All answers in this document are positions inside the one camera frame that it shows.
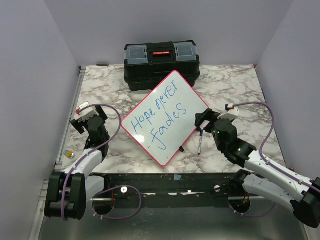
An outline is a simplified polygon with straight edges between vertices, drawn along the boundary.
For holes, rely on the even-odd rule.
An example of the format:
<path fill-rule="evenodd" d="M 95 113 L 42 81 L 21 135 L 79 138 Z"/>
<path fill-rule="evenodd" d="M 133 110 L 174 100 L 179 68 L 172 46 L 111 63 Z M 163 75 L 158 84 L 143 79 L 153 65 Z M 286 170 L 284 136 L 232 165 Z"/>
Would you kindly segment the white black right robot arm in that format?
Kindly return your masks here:
<path fill-rule="evenodd" d="M 320 179 L 310 179 L 266 157 L 261 149 L 238 137 L 233 121 L 238 108 L 220 114 L 208 108 L 195 114 L 195 127 L 211 133 L 217 149 L 234 165 L 243 168 L 230 183 L 230 191 L 241 196 L 245 192 L 269 199 L 292 211 L 304 225 L 320 226 Z"/>

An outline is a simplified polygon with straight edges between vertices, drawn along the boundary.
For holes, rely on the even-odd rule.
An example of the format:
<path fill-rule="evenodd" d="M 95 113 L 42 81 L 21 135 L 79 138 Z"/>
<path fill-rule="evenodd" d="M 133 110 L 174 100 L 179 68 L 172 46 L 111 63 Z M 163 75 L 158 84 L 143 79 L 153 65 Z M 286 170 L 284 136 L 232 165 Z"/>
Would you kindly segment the pink-framed whiteboard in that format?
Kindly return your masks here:
<path fill-rule="evenodd" d="M 122 128 L 166 166 L 195 132 L 196 114 L 209 106 L 174 70 L 121 121 Z"/>

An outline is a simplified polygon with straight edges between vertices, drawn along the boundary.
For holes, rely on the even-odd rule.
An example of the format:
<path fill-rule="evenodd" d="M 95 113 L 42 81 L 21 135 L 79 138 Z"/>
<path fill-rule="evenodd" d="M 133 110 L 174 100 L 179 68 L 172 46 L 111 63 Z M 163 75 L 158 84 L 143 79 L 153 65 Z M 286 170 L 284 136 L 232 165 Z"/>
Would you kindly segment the blue white marker pen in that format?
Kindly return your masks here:
<path fill-rule="evenodd" d="M 198 144 L 198 150 L 197 150 L 198 156 L 201 154 L 201 151 L 202 151 L 203 134 L 204 134 L 204 130 L 201 129 L 199 131 L 199 144 Z"/>

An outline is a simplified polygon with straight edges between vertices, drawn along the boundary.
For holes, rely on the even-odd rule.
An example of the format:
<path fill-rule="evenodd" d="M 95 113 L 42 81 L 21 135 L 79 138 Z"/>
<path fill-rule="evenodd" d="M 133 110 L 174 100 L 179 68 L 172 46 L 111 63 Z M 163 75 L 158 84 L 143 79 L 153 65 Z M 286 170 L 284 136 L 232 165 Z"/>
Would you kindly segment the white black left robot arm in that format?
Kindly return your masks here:
<path fill-rule="evenodd" d="M 82 103 L 71 125 L 80 133 L 88 132 L 82 155 L 63 171 L 54 171 L 49 177 L 44 215 L 49 218 L 80 220 L 87 202 L 94 195 L 107 197 L 111 185 L 91 173 L 106 158 L 110 135 L 105 127 L 108 119 L 101 106 Z"/>

